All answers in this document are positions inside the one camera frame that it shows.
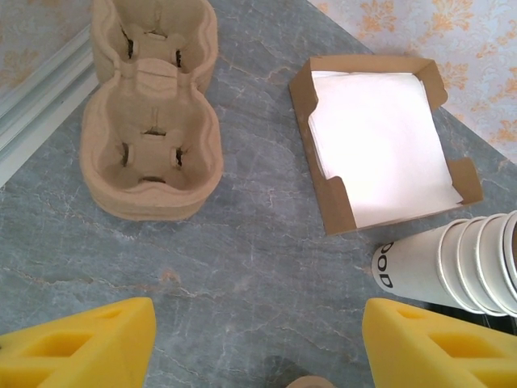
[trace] stack of napkins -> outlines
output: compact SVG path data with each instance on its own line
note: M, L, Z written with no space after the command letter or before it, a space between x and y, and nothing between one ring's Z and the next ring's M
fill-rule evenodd
M358 228L460 206L426 91L413 74L313 72L319 167L345 185Z

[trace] table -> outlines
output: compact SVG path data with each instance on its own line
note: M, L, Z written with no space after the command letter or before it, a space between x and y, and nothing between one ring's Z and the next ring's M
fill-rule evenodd
M516 209L517 167L440 109L444 153L473 158L485 201L326 237L288 82L311 55L368 50L305 0L211 3L217 190L184 222L106 214L79 169L83 104L0 189L0 332L149 296L158 335L148 387L285 387L307 373L372 387L364 304L390 297L372 279L372 253L455 218Z

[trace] orange patterned wallpaper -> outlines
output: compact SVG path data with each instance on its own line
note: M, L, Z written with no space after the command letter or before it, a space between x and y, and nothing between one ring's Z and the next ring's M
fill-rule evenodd
M0 0L0 99L88 25L89 8L89 0Z
M517 0L310 0L374 53L435 59L445 105L517 163Z

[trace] yellow foam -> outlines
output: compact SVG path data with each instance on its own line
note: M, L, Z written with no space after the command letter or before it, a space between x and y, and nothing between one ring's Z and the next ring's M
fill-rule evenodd
M0 388L141 388L156 335L139 297L0 336Z
M517 337L370 299L363 337L376 388L516 388Z

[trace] stack of paper cups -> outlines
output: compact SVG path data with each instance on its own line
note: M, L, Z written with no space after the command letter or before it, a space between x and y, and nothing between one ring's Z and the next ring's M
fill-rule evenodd
M455 220L380 247L377 284L476 314L517 317L517 211Z

